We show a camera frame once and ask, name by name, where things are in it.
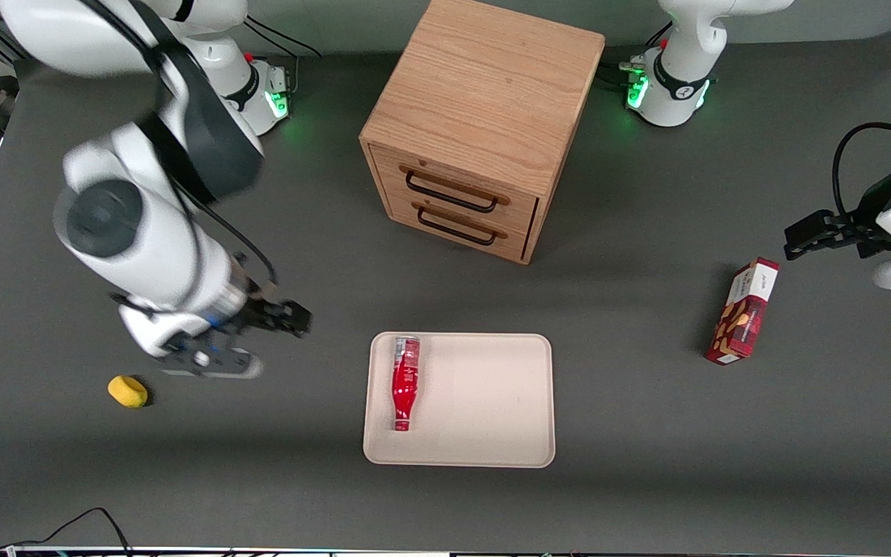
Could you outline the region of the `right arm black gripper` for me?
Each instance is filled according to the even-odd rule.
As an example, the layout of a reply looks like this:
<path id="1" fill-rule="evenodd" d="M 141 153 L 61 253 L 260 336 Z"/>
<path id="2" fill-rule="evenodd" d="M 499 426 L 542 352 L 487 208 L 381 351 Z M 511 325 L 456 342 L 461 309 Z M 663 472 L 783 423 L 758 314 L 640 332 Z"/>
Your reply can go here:
<path id="1" fill-rule="evenodd" d="M 289 300 L 245 299 L 244 305 L 230 318 L 230 331 L 241 334 L 250 329 L 285 331 L 303 338 L 311 330 L 312 314 Z"/>

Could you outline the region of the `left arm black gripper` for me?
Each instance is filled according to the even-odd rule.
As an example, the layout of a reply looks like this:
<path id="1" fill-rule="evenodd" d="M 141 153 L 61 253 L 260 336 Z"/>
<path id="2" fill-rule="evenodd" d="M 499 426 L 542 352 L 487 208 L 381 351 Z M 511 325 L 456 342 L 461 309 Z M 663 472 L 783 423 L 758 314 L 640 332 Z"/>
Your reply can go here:
<path id="1" fill-rule="evenodd" d="M 891 233 L 876 223 L 876 218 L 891 200 L 891 173 L 876 181 L 862 194 L 855 209 L 845 211 L 841 180 L 838 170 L 831 173 L 832 199 L 838 214 L 827 209 L 800 219 L 792 229 L 784 230 L 784 254 L 787 261 L 824 249 L 824 240 L 830 249 L 855 247 L 860 258 L 870 258 L 884 251 L 891 251 Z"/>

